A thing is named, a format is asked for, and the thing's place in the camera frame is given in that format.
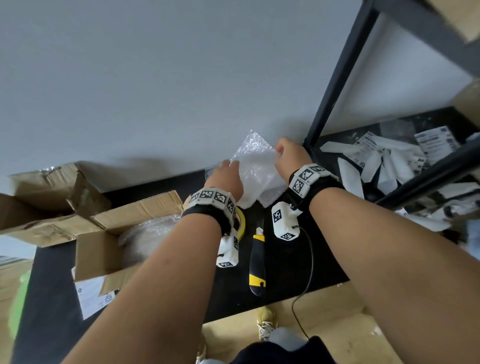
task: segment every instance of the person's left arm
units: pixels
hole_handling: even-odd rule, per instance
[[[238,201],[238,161],[224,161],[205,186]],[[182,217],[63,363],[194,363],[220,238],[213,217]]]

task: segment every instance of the gray pants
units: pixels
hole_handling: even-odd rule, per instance
[[[288,352],[295,351],[300,349],[303,345],[307,343],[306,340],[300,339],[288,328],[276,328],[270,334],[270,342],[277,344],[284,348]],[[216,359],[205,359],[201,364],[225,364],[224,362]]]

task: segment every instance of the forearm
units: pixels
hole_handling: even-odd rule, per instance
[[[220,238],[211,216],[183,217],[64,362],[194,362]]]
[[[437,233],[337,188],[321,191],[310,212],[405,363],[472,360],[477,260]]]

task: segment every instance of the yellow and black knife handle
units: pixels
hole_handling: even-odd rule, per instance
[[[249,285],[254,295],[265,297],[265,236],[254,235],[250,255]]]

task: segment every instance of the sneaker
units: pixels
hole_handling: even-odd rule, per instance
[[[205,336],[203,334],[200,335],[200,343],[198,344],[197,350],[197,360],[195,364],[200,364],[205,357],[207,356],[207,343],[205,341]]]
[[[260,341],[268,341],[270,334],[276,329],[278,322],[275,314],[266,306],[258,309],[258,338]]]

